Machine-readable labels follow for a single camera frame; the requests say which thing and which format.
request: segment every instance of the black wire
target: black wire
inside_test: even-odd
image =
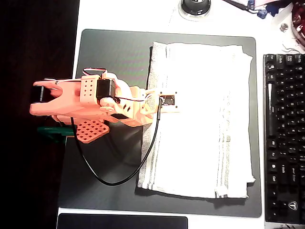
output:
[[[87,164],[87,166],[89,167],[89,169],[91,170],[91,172],[93,173],[93,175],[95,176],[95,178],[100,181],[102,184],[104,185],[107,185],[107,186],[118,186],[118,185],[121,185],[121,184],[124,184],[125,182],[129,181],[131,178],[134,177],[134,175],[137,174],[137,172],[139,172],[139,170],[141,169],[141,167],[143,166],[143,164],[145,163],[146,159],[148,158],[148,155],[150,153],[150,151],[152,150],[153,148],[153,144],[156,140],[156,137],[157,137],[157,132],[158,132],[158,125],[159,125],[159,121],[160,121],[160,110],[161,110],[161,105],[162,105],[162,99],[159,99],[159,105],[158,105],[158,111],[157,111],[157,122],[156,122],[156,128],[154,130],[154,134],[153,134],[153,139],[152,139],[152,142],[147,150],[147,153],[145,155],[145,157],[143,158],[142,162],[140,163],[139,167],[132,173],[130,174],[127,178],[125,178],[124,180],[121,180],[121,181],[118,181],[118,182],[115,182],[115,183],[109,183],[101,178],[99,178],[99,176],[96,174],[96,172],[93,170],[93,168],[90,166],[89,162],[87,161],[87,159],[85,158],[84,154],[83,154],[83,151],[81,149],[81,145],[80,145],[80,142],[77,138],[77,135],[76,135],[76,128],[75,128],[75,124],[74,124],[74,119],[71,117],[71,124],[72,124],[72,128],[73,128],[73,133],[74,133],[74,138],[75,138],[75,142],[76,142],[76,146],[78,148],[78,151],[80,153],[80,155],[82,156],[83,160],[85,161],[85,163]]]
[[[116,99],[126,99],[126,100],[129,100],[129,101],[135,101],[135,102],[143,102],[145,101],[145,99],[129,99],[129,98],[122,98],[122,97],[115,97]]]

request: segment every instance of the white desk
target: white desk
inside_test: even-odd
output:
[[[183,19],[177,10],[178,0],[80,0],[78,27],[75,45],[73,77],[84,29],[120,31],[147,31],[223,36],[246,36],[256,39],[257,99],[259,122],[259,149],[261,168],[262,215],[259,218],[233,218],[208,215],[183,215],[145,212],[119,212],[104,210],[81,210],[59,208],[58,214],[143,214],[186,216],[190,229],[200,228],[248,228],[263,229],[264,222],[264,115],[263,115],[263,54],[281,53],[282,32],[272,31],[272,17],[262,20],[256,14],[242,11],[222,0],[212,0],[207,18],[200,22]]]

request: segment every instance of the black cable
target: black cable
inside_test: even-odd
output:
[[[156,122],[156,128],[154,130],[154,134],[153,134],[153,139],[152,139],[152,142],[147,150],[147,153],[145,155],[145,157],[143,158],[142,162],[140,163],[139,167],[132,173],[130,174],[127,178],[125,178],[124,180],[121,180],[121,181],[118,181],[118,182],[115,182],[115,183],[109,183],[107,181],[104,181],[103,179],[99,178],[99,176],[96,174],[96,172],[93,170],[93,168],[90,166],[89,162],[87,161],[87,159],[85,158],[84,154],[83,154],[83,151],[81,149],[81,145],[80,145],[80,142],[77,138],[77,135],[76,135],[76,128],[75,128],[75,124],[74,124],[74,119],[71,117],[71,124],[72,124],[72,128],[73,128],[73,133],[74,133],[74,138],[75,138],[75,142],[76,142],[76,146],[78,148],[78,151],[80,153],[80,155],[82,156],[83,160],[85,161],[85,163],[87,164],[87,166],[89,167],[89,169],[91,170],[91,172],[93,173],[93,175],[95,176],[95,178],[100,181],[102,184],[104,185],[107,185],[107,186],[118,186],[118,185],[121,185],[121,184],[124,184],[125,182],[129,181],[131,178],[134,177],[134,175],[137,174],[137,172],[139,172],[139,170],[141,169],[141,167],[143,166],[143,164],[145,163],[146,159],[148,158],[148,155],[150,153],[150,151],[152,150],[153,148],[153,144],[156,140],[156,137],[157,137],[157,132],[158,132],[158,125],[159,125],[159,121],[160,121],[160,110],[161,110],[161,106],[162,106],[162,99],[159,98],[159,105],[158,105],[158,111],[157,111],[157,122]]]

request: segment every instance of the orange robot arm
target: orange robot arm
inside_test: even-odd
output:
[[[107,70],[102,76],[44,80],[33,85],[39,90],[40,99],[30,105],[30,113],[51,115],[54,120],[67,125],[71,124],[73,117],[77,125],[77,137],[83,143],[90,143],[109,132],[104,120],[113,123],[120,121],[132,127],[152,123],[159,98],[163,100],[161,113],[178,112],[176,91],[129,87]],[[51,92],[52,100],[44,102],[42,97],[47,90]]]

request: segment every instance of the white towel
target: white towel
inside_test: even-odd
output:
[[[177,91],[180,112],[161,114],[138,187],[187,197],[247,197],[247,183],[255,181],[248,133],[251,60],[242,46],[153,43],[148,88]],[[154,129],[155,121],[143,128],[142,158]]]

